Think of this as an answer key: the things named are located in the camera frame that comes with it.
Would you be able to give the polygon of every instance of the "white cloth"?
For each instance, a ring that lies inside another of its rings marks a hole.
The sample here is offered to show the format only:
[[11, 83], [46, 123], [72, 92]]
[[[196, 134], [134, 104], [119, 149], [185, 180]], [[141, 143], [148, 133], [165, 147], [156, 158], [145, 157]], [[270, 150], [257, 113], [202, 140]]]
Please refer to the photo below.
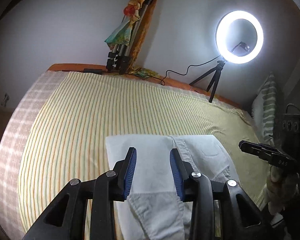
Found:
[[177, 196], [170, 167], [170, 151], [177, 148], [181, 159], [209, 179], [239, 182], [234, 164], [213, 135], [118, 135], [106, 138], [109, 167], [123, 160], [129, 147], [137, 150], [137, 164], [130, 195], [116, 202], [125, 239], [187, 239], [192, 203]]

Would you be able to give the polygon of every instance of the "striped pillow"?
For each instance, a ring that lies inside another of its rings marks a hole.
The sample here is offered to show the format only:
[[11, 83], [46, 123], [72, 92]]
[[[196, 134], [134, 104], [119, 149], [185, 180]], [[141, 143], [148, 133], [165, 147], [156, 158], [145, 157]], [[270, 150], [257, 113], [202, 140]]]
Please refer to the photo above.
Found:
[[273, 129], [276, 110], [277, 89], [273, 73], [267, 77], [252, 104], [252, 117], [263, 142], [274, 146]]

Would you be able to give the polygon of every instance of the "silver screw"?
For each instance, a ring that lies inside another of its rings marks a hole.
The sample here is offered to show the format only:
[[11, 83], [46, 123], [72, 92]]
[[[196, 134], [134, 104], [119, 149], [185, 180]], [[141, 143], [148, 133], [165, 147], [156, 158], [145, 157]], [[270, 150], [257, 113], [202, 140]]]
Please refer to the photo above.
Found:
[[79, 183], [78, 179], [71, 179], [71, 181], [70, 181], [70, 185], [72, 185], [72, 186], [77, 185], [78, 183]]
[[228, 180], [227, 183], [231, 187], [237, 186], [237, 182], [235, 180], [233, 180], [233, 179]]
[[201, 177], [201, 173], [200, 172], [192, 172], [191, 176], [194, 178], [199, 178], [199, 177]]
[[107, 171], [106, 173], [107, 177], [113, 177], [116, 175], [115, 171]]

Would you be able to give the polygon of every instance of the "yellow striped sheet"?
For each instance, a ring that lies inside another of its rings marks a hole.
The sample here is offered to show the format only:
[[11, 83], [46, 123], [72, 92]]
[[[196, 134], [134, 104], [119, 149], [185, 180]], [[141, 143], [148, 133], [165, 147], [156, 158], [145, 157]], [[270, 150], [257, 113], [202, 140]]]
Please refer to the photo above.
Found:
[[[29, 133], [18, 196], [26, 232], [72, 178], [108, 170], [105, 137], [117, 134], [213, 134], [228, 151], [243, 189], [257, 201], [267, 163], [242, 153], [240, 140], [257, 142], [239, 109], [226, 109], [148, 82], [70, 72], [40, 110]], [[91, 203], [85, 239], [89, 239]]]

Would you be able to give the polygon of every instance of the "ring light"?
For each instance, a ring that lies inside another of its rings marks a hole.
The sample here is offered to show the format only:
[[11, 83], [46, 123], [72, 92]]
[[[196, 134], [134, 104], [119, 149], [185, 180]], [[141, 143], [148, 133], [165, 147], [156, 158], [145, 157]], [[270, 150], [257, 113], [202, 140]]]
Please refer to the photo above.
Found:
[[[257, 31], [257, 44], [254, 49], [245, 56], [239, 57], [231, 53], [226, 47], [226, 35], [228, 33], [228, 29], [231, 23], [238, 19], [245, 19], [252, 23]], [[233, 11], [228, 13], [223, 19], [220, 21], [217, 28], [216, 35], [217, 47], [220, 54], [228, 61], [236, 64], [243, 64], [249, 62], [254, 59], [258, 53], [260, 52], [263, 44], [263, 31], [258, 20], [250, 13], [245, 11]]]

